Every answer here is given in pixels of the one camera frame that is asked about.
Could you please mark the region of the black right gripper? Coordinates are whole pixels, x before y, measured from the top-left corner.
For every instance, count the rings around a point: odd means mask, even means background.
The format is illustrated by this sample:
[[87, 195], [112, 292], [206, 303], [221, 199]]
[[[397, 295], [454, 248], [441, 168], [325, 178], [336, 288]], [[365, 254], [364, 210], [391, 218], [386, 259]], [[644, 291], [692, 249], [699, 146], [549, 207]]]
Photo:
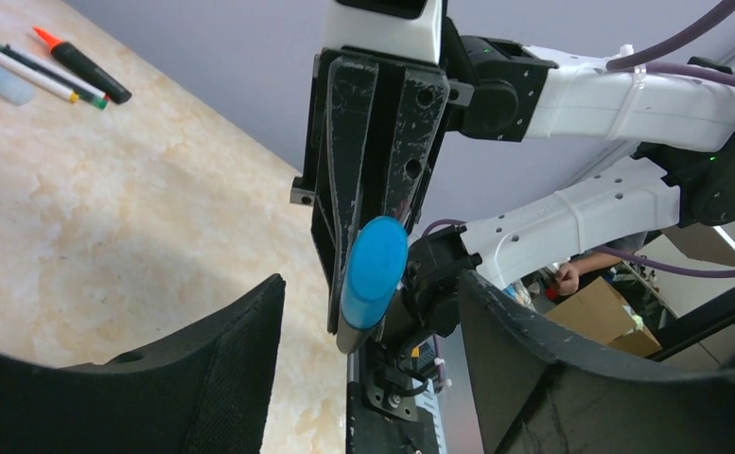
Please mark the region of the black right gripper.
[[346, 260], [358, 229], [387, 216], [412, 230], [456, 107], [450, 83], [474, 82], [451, 19], [437, 30], [441, 55], [433, 62], [350, 45], [325, 48], [315, 58], [304, 168], [290, 200], [312, 209], [330, 334], [338, 331]]

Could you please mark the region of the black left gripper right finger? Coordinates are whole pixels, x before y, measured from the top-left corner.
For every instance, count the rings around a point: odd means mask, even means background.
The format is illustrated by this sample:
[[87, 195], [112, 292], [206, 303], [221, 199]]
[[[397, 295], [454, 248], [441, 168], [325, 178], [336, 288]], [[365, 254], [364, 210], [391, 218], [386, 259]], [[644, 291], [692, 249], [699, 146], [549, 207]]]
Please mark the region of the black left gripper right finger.
[[485, 453], [735, 453], [735, 355], [709, 372], [639, 358], [458, 280]]

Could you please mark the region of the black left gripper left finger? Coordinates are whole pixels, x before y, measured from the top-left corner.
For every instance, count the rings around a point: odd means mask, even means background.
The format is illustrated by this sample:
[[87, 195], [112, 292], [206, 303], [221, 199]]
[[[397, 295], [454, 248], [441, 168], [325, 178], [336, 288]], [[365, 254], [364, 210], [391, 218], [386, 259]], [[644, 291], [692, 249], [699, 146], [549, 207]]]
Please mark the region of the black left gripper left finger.
[[0, 354], [0, 453], [256, 453], [275, 377], [285, 281], [104, 364]]

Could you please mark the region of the black highlighter blue cap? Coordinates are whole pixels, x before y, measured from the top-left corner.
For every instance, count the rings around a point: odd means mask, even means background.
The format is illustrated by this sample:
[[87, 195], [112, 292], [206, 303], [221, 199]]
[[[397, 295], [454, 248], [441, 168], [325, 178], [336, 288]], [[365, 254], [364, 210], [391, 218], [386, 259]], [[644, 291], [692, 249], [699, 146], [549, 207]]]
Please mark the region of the black highlighter blue cap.
[[408, 258], [408, 235], [392, 217], [369, 221], [347, 257], [340, 295], [336, 343], [345, 355], [356, 352], [383, 320]]

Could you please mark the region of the green ink clear pen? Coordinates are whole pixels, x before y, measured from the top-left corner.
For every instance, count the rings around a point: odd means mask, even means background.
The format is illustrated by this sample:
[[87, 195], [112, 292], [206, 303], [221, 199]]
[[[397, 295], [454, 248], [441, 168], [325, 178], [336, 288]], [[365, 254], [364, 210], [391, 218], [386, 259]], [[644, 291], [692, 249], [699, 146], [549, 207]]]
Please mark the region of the green ink clear pen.
[[68, 73], [66, 70], [56, 67], [54, 63], [50, 63], [32, 54], [17, 50], [9, 44], [0, 44], [0, 52], [36, 71], [45, 74], [46, 76], [50, 76], [55, 81], [63, 83], [74, 89], [79, 95], [79, 100], [82, 100], [101, 111], [106, 108], [109, 102], [109, 98], [99, 89], [93, 87], [88, 82], [79, 79], [77, 76]]

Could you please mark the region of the black highlighter orange cap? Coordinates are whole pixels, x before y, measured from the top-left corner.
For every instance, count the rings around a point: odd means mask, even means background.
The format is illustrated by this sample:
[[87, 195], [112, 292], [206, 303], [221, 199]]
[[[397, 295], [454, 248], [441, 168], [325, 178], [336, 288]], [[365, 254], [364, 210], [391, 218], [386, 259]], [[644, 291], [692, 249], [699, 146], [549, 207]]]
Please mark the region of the black highlighter orange cap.
[[77, 77], [103, 92], [113, 103], [124, 104], [132, 92], [91, 60], [71, 42], [62, 40], [47, 30], [34, 26], [33, 31], [48, 46], [50, 55]]

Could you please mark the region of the white marker yellow end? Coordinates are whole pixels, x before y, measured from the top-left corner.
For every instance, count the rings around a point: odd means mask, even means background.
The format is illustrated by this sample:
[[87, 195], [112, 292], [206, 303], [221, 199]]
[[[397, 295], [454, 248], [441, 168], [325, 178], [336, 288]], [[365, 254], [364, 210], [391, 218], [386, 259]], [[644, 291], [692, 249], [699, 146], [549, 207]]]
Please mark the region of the white marker yellow end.
[[18, 62], [2, 52], [0, 52], [0, 66], [70, 103], [77, 103], [79, 100], [79, 95], [74, 89], [63, 83], [55, 81], [50, 76], [46, 76], [45, 74]]

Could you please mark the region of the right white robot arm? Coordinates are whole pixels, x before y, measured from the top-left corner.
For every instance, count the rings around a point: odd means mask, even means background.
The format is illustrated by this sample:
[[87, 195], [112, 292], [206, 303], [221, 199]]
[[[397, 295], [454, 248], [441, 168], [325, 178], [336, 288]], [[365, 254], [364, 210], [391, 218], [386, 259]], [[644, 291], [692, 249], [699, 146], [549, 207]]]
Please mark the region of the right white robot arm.
[[[508, 294], [639, 232], [735, 220], [735, 76], [665, 54], [735, 10], [610, 57], [460, 34], [443, 1], [328, 1], [291, 201], [348, 365], [348, 453], [438, 453], [412, 350], [460, 328], [484, 453], [735, 453], [735, 358], [684, 372]], [[409, 241], [446, 134], [605, 141], [566, 186]]]

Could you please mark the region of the person hand in background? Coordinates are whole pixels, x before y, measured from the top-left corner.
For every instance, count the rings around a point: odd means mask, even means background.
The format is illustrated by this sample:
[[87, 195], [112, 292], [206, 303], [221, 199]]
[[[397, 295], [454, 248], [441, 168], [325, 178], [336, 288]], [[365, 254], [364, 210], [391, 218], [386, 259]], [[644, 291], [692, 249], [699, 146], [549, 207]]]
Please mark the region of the person hand in background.
[[554, 274], [552, 288], [559, 296], [569, 296], [579, 289], [580, 278], [580, 270], [572, 262], [566, 262]]

